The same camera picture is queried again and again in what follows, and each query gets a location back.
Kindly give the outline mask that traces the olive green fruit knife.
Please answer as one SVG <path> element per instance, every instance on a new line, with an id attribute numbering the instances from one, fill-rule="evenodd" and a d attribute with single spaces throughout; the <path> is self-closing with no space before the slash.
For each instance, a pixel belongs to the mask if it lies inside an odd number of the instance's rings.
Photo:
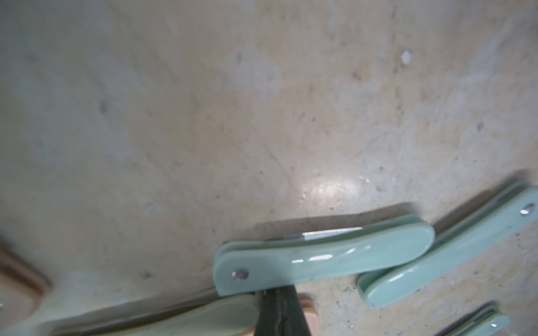
<path id="1" fill-rule="evenodd" d="M 51 335 L 241 335 L 256 326 L 261 294 L 203 291 L 174 305 L 119 319 L 63 326 Z"/>

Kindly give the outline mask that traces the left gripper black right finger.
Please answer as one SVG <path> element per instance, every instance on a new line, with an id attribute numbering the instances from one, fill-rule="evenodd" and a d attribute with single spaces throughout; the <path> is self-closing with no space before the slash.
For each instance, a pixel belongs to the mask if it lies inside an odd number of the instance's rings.
<path id="1" fill-rule="evenodd" d="M 311 336 L 295 286 L 282 288 L 282 334 Z"/>

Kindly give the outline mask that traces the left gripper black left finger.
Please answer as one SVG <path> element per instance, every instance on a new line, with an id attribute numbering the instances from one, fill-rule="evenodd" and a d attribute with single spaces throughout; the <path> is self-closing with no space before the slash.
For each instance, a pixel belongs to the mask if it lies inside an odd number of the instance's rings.
<path id="1" fill-rule="evenodd" d="M 263 293 L 261 311 L 254 336 L 284 335 L 284 292 L 282 290 L 283 288 L 273 288 Z"/>

